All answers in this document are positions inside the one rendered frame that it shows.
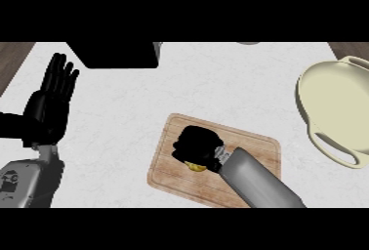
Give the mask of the yellow squash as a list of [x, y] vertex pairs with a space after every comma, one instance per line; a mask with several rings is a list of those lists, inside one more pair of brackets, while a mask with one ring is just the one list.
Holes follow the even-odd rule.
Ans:
[[185, 164], [188, 165], [189, 169], [195, 172], [204, 172], [207, 170], [207, 166], [198, 165], [188, 161], [185, 161]]

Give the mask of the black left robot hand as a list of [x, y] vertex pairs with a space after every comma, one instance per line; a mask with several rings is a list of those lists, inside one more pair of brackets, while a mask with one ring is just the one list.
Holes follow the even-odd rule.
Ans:
[[67, 132], [69, 101], [78, 75], [74, 64], [67, 62], [67, 55], [55, 53], [24, 114], [0, 112], [2, 139], [21, 139], [24, 147], [58, 144]]

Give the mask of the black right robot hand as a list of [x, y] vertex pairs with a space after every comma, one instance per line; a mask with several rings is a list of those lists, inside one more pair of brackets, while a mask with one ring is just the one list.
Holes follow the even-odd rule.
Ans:
[[221, 163], [216, 157], [216, 149], [220, 146], [223, 146], [223, 140], [217, 133], [204, 127], [189, 125], [173, 144], [171, 156], [182, 163], [202, 166], [217, 173]]

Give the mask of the black box appliance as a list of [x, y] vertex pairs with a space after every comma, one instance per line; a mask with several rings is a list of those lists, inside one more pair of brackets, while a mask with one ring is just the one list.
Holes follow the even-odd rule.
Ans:
[[161, 42], [68, 42], [90, 69], [157, 68]]

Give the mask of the wooden cutting board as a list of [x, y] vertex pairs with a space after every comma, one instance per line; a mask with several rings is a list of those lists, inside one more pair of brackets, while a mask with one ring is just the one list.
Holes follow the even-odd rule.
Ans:
[[148, 173], [148, 183], [211, 207], [248, 207], [220, 175], [211, 171], [193, 172], [171, 156], [173, 143], [188, 125], [211, 129], [224, 142], [227, 151], [242, 147], [281, 178], [281, 146], [276, 139], [216, 124], [188, 115], [171, 113], [167, 117], [161, 138]]

